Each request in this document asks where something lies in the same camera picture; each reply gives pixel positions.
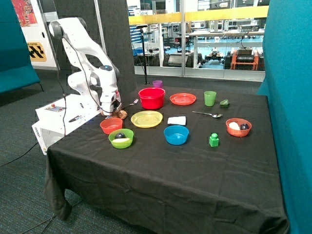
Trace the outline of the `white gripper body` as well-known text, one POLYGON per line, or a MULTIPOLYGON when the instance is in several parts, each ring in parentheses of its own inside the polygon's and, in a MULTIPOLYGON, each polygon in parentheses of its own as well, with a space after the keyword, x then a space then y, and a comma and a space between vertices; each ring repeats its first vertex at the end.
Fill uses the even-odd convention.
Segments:
POLYGON ((101 113, 112 115, 121 109, 121 97, 118 90, 102 93, 100 97, 101 113))

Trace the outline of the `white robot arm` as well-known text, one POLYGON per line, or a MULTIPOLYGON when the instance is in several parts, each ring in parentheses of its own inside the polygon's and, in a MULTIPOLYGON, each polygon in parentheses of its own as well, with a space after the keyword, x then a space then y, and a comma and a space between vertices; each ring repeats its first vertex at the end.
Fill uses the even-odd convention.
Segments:
POLYGON ((99 44, 93 41, 82 18, 63 18, 50 22, 51 35, 60 39, 70 64, 80 71, 68 77, 68 84, 78 91, 84 107, 101 110, 111 116, 121 109, 117 87, 119 70, 99 44))

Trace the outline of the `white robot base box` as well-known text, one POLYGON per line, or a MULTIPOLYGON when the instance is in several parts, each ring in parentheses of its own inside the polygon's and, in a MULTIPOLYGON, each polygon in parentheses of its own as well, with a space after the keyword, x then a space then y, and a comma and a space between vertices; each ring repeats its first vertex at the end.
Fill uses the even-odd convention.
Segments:
POLYGON ((70 94, 36 109, 38 122, 32 125, 34 134, 44 155, 48 147, 70 134, 101 110, 93 99, 70 94))

